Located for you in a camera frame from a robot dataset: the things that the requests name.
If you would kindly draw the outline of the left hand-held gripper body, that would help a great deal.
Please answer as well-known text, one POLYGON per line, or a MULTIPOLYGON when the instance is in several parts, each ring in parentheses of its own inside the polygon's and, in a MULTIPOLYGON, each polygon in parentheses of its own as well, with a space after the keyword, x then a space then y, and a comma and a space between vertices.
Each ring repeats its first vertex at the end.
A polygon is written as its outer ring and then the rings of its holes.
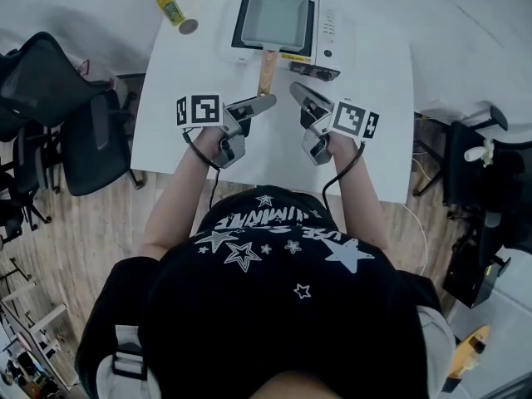
POLYGON ((176 102, 176 124, 182 129, 185 143, 214 170, 227 169, 244 156, 245 138, 253 116, 229 113, 220 95, 190 95, 176 102), (208 126, 217 127, 223 133, 219 151, 213 159, 199 151, 189 135, 196 128, 208 126))

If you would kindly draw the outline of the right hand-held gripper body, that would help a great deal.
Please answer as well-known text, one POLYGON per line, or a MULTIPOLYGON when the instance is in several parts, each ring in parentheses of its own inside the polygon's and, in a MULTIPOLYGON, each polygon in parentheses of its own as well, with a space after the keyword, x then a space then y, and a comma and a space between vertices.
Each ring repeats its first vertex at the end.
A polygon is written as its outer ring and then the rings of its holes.
POLYGON ((300 112, 300 124, 305 130, 302 148, 316 166, 325 165, 332 157, 328 150, 331 132, 352 139, 371 140, 379 117, 350 101, 321 105, 309 101, 300 112))

